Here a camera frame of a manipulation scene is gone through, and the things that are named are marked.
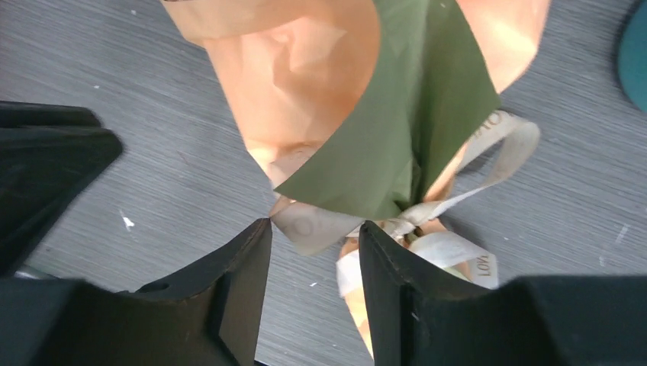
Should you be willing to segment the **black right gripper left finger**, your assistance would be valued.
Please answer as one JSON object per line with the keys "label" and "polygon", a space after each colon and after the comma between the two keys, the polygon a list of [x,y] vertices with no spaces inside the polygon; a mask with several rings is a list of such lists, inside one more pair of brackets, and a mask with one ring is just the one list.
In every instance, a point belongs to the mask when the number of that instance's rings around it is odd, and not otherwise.
{"label": "black right gripper left finger", "polygon": [[3,365],[254,365],[272,225],[135,292],[72,279],[1,282]]}

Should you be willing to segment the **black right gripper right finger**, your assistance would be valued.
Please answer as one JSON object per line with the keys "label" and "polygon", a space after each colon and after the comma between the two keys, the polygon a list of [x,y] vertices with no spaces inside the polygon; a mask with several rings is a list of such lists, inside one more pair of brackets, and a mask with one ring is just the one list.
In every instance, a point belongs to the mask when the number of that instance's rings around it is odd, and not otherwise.
{"label": "black right gripper right finger", "polygon": [[359,259],[377,365],[644,365],[646,278],[522,276],[495,290],[398,245],[373,222]]}

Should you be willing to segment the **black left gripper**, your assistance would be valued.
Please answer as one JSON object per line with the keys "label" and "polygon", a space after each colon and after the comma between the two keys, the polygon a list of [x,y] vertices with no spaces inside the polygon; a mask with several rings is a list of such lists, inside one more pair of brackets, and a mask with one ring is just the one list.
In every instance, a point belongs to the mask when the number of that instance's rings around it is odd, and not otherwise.
{"label": "black left gripper", "polygon": [[88,108],[1,102],[1,275],[18,271],[124,151]]}

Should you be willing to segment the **pink flower bouquet orange paper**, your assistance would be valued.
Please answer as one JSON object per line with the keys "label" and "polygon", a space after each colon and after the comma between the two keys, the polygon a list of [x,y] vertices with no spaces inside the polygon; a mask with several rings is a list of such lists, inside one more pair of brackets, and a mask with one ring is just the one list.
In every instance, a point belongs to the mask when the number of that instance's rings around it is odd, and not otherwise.
{"label": "pink flower bouquet orange paper", "polygon": [[[248,153],[287,197],[382,230],[489,175],[467,142],[539,49],[548,1],[165,1],[214,67]],[[336,263],[373,360],[359,236]]]}

